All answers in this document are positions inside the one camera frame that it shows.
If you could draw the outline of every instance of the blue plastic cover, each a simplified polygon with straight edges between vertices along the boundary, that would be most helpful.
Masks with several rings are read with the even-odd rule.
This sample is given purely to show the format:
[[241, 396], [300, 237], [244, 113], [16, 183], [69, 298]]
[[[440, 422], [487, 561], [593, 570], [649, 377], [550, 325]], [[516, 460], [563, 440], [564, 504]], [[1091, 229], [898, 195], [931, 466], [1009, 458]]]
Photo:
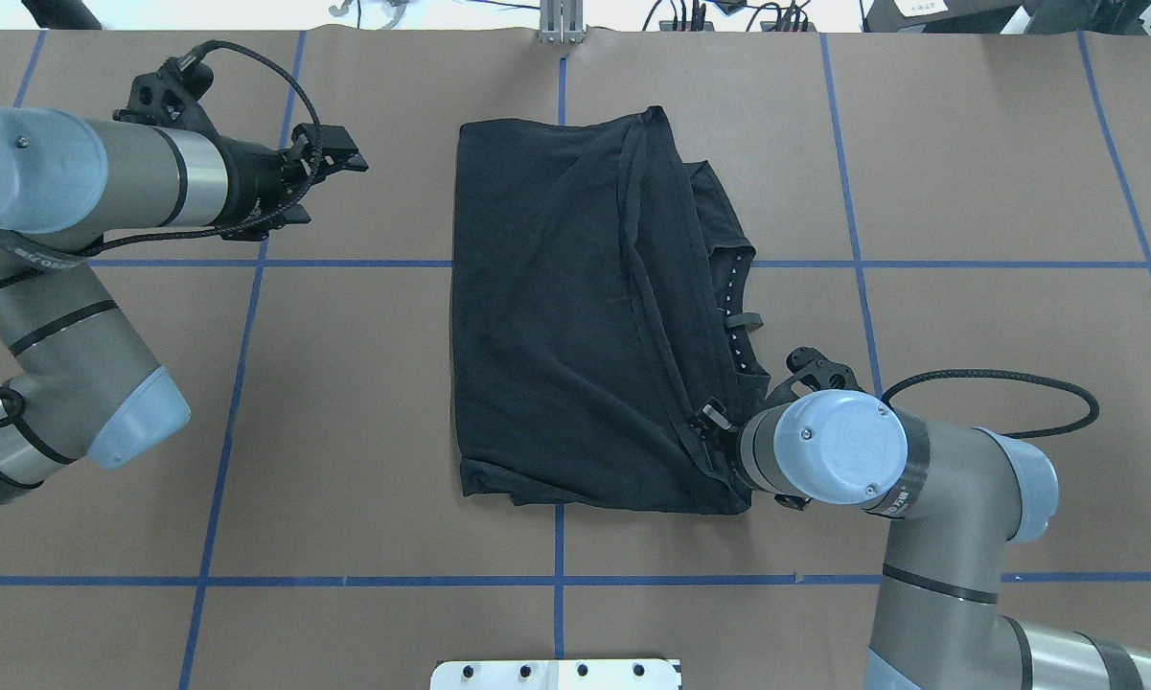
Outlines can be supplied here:
[[45, 235], [81, 222], [106, 190], [94, 128], [49, 108], [0, 108], [0, 230]]
[[820, 391], [793, 402], [773, 442], [780, 471], [798, 490], [838, 506], [881, 499], [908, 463], [898, 416], [856, 391]]
[[190, 418], [180, 388], [165, 367], [158, 367], [106, 420], [89, 446], [89, 456], [104, 468], [119, 468], [167, 440]]
[[1030, 442], [1001, 437], [988, 429], [980, 431], [988, 433], [993, 441], [997, 441], [1000, 449], [1005, 450], [1005, 456], [1014, 468], [1014, 476], [1017, 477], [1017, 491], [1022, 494], [1022, 518], [1019, 520], [1017, 530], [1009, 537], [1009, 541], [1014, 545], [1035, 541], [1043, 536], [1047, 529], [1047, 521], [1057, 514], [1057, 508], [1061, 503], [1061, 484], [1057, 479], [1057, 468], [1052, 467], [1052, 460], [1049, 460], [1043, 450], [1031, 446]]
[[864, 690], [920, 690], [915, 682], [887, 665], [874, 650], [864, 664]]

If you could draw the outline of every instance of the folded garment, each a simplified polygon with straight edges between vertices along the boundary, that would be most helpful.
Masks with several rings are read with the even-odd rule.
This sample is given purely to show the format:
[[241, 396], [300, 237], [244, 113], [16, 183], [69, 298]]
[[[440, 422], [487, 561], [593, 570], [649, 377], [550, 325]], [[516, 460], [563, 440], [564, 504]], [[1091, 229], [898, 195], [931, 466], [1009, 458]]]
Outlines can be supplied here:
[[770, 380], [754, 248], [658, 106], [592, 127], [470, 122], [456, 169], [452, 357], [465, 495], [740, 514], [731, 438]]

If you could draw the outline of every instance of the white mounting plate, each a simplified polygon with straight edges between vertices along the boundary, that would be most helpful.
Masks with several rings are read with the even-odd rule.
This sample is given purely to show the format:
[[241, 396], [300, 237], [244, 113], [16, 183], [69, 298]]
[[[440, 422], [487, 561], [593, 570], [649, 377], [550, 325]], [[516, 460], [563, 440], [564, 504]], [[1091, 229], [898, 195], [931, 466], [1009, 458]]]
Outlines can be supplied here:
[[[642, 667], [637, 676], [635, 667]], [[519, 669], [527, 667], [527, 677]], [[580, 676], [580, 670], [586, 670]], [[443, 662], [430, 690], [681, 690], [681, 662], [670, 659], [562, 659]]]

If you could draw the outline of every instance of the white label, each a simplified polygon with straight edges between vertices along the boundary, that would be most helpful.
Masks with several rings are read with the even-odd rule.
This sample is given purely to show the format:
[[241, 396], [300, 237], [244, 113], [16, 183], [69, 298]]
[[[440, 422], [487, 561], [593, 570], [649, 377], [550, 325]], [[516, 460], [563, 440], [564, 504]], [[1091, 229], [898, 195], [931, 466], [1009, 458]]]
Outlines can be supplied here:
[[905, 17], [922, 17], [925, 14], [946, 13], [946, 0], [894, 0], [899, 14]]

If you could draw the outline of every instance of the gray equipment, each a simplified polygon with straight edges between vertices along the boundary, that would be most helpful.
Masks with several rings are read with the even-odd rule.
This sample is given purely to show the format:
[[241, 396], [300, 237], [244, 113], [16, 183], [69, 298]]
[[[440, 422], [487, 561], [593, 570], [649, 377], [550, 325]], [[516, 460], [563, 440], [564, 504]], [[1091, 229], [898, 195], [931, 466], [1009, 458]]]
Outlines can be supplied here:
[[[0, 385], [0, 505], [89, 455], [116, 468], [171, 437], [190, 410], [93, 271], [104, 249], [185, 236], [262, 241], [310, 219], [298, 200], [334, 172], [364, 172], [348, 132], [312, 114], [272, 151], [216, 132], [198, 98], [205, 43], [134, 82], [117, 122], [0, 108], [0, 340], [24, 373]], [[104, 242], [108, 230], [214, 226]]]
[[1150, 653], [997, 612], [1005, 545], [1038, 538], [1057, 511], [1043, 452], [841, 389], [855, 388], [849, 370], [799, 352], [786, 385], [815, 393], [777, 392], [740, 431], [719, 429], [740, 438], [741, 479], [782, 505], [893, 520], [866, 690], [1151, 690]]

